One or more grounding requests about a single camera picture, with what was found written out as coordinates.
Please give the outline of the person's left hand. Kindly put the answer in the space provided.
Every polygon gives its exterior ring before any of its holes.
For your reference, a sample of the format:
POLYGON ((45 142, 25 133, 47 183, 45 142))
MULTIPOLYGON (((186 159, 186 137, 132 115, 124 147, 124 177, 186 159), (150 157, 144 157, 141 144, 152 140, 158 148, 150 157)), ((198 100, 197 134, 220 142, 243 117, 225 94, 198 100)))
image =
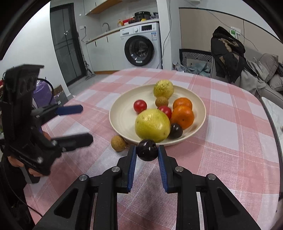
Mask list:
MULTIPOLYGON (((51 140, 50 135, 47 132, 43 131, 43 135, 48 139, 51 140)), ((8 156, 8 160, 10 162, 10 164, 14 167, 23 167, 24 164, 22 162, 20 162, 19 160, 17 160, 14 156, 10 155, 8 156)), ((28 169, 29 173, 31 175, 33 175, 34 177, 42 177, 43 175, 33 169, 28 169)))

